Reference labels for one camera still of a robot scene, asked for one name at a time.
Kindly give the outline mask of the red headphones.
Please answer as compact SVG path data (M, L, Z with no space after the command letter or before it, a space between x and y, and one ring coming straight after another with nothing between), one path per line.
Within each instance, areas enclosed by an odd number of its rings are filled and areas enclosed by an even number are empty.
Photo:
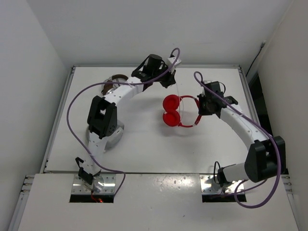
M199 101L197 98L190 95L178 96L175 94L168 95L163 100L164 113L162 115L163 122L169 127L183 127L192 128L197 126L201 120L201 115L198 115L195 122L192 125L184 125L181 122L181 116L178 109L180 108L180 103L183 99L190 98L193 99L197 108L199 109Z

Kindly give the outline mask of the metal base plate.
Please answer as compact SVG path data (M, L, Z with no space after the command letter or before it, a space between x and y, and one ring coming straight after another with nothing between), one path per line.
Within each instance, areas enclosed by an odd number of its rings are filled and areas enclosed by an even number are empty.
M93 193L94 195L114 195L115 179L115 174L100 174L93 177L92 184L88 184L78 175L74 175L71 194L90 195Z
M231 184L221 187L214 182L212 174L201 174L199 177L202 195L229 195L234 193L235 188L242 182L242 180L233 181Z

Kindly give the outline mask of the brown silver headphones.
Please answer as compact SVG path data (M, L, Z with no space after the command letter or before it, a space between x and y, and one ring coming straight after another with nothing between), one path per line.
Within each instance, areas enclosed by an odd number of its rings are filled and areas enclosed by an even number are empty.
M120 86L120 83L124 83L128 80L128 77L123 74L115 74L105 80L107 84L102 84L101 94L104 96L106 94L114 92Z

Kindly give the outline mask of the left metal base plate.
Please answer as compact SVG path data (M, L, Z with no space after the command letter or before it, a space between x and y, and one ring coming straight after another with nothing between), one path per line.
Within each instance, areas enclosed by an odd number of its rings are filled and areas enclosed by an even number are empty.
M74 175L71 194L90 195L93 193L94 195L114 195L115 179L115 174L100 174L93 177L92 184L88 184L78 175Z

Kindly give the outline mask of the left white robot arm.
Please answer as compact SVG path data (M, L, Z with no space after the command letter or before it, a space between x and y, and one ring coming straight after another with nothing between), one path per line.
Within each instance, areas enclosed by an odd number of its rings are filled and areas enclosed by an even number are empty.
M124 82L117 82L119 75L113 75L102 83L102 95L95 96L90 105L87 118L88 143L83 145L92 163L76 158L78 175L87 185L92 186L104 169L97 157L114 147L123 135L124 124L118 119L118 108L144 92L154 82L159 82L164 88L174 85L178 63L179 57L173 54L167 61L159 55L150 54Z

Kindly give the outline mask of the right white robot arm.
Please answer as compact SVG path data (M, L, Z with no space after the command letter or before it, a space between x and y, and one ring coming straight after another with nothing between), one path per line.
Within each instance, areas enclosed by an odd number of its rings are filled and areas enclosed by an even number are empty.
M201 83L198 95L199 115L216 115L228 124L248 149L246 160L218 169L220 186L232 181L251 180L254 183L280 176L286 170L286 147L281 136L273 137L259 124L248 118L232 96L224 96L219 82Z

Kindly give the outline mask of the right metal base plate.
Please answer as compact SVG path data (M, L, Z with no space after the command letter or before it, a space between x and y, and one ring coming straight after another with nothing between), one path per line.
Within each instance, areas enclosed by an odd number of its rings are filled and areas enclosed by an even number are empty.
M242 180L233 181L231 184L221 187L214 182L212 174L201 174L199 177L202 195L229 195L234 193L235 188L242 182Z

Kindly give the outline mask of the grey white headphones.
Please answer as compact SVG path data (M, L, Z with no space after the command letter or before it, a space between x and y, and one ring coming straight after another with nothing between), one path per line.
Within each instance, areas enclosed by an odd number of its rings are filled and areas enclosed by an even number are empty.
M87 148L91 154L93 156L97 156L115 147L122 138L124 127L124 124L118 120L115 131L110 136L104 137L102 139L100 139L96 133L90 132L90 129L87 128Z

